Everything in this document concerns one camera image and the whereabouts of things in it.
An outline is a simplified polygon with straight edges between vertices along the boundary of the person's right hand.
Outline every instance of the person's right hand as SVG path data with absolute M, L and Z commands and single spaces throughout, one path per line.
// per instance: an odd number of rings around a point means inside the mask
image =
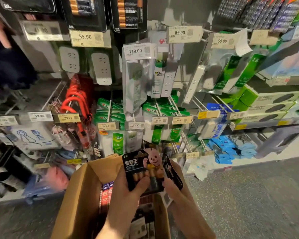
M 163 186 L 173 202 L 168 207 L 174 216 L 175 222 L 184 236 L 192 238 L 216 238 L 215 233 L 210 229 L 201 215 L 195 201 L 185 183 L 180 166 L 171 160 L 171 164 L 183 182 L 180 191 L 170 178 L 165 178 Z

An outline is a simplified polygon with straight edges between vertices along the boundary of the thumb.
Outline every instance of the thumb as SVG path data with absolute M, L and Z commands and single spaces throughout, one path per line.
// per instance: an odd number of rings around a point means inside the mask
M 142 193 L 145 192 L 145 190 L 149 187 L 150 185 L 150 178 L 145 176 L 142 178 L 136 185 L 135 189 L 133 189 L 132 193 L 135 194 L 136 197 L 140 197 Z
M 176 204 L 182 204 L 186 201 L 186 197 L 180 192 L 179 188 L 170 178 L 165 178 L 163 182 L 166 193 Z

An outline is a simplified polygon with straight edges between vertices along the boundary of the person's left hand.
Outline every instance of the person's left hand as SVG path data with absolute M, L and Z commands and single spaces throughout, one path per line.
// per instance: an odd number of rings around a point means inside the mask
M 150 185 L 150 178 L 145 176 L 136 185 L 133 191 L 128 190 L 124 167 L 114 181 L 112 197 L 105 225 L 97 236 L 99 238 L 122 239 L 131 226 L 138 201 L 142 193 Z

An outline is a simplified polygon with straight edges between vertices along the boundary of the black packaging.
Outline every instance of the black packaging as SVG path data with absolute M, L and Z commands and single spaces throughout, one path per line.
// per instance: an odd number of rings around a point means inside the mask
M 106 31 L 104 0 L 61 0 L 69 29 Z
M 110 0 L 115 32 L 147 30 L 147 0 Z
M 172 167 L 168 156 L 163 154 L 161 158 L 159 152 L 154 148 L 144 148 L 124 154 L 123 164 L 130 191 L 144 176 L 150 177 L 150 186 L 142 196 L 162 192 L 164 177 L 172 179 L 180 190 L 183 188 L 182 180 Z
M 0 0 L 1 6 L 9 11 L 27 13 L 56 13 L 55 0 Z

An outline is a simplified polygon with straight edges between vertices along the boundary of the gray speckled floor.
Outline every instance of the gray speckled floor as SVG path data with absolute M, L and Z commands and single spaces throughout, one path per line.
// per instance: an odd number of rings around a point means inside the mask
M 299 158 L 187 184 L 217 238 L 299 238 Z M 0 239 L 50 238 L 62 197 L 0 207 Z M 173 238 L 183 238 L 171 221 Z

